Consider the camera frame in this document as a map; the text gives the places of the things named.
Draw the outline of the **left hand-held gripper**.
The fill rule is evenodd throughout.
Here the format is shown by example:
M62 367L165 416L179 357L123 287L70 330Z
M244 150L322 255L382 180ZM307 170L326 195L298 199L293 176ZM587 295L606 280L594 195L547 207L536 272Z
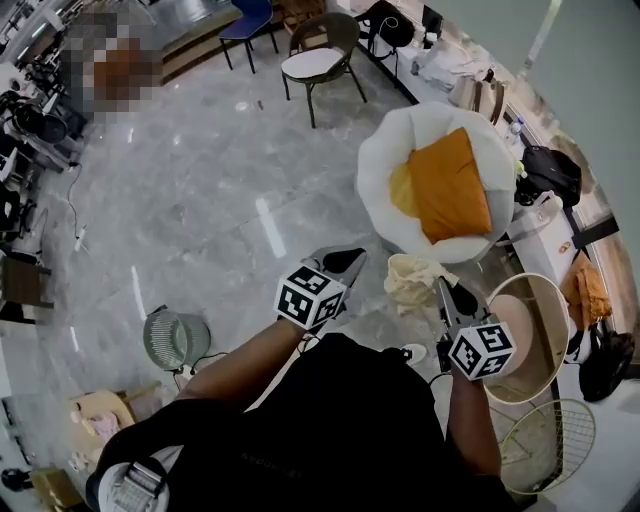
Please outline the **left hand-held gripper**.
M287 270L278 282L273 309L307 331L341 311L367 259L361 247L326 247Z

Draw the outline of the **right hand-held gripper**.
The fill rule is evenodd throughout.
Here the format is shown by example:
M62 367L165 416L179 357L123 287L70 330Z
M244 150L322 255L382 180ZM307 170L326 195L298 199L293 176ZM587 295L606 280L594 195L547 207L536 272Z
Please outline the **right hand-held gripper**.
M437 302L445 327L436 343L441 371L456 367L470 381L504 374L516 345L508 325L490 311L485 298L439 277Z

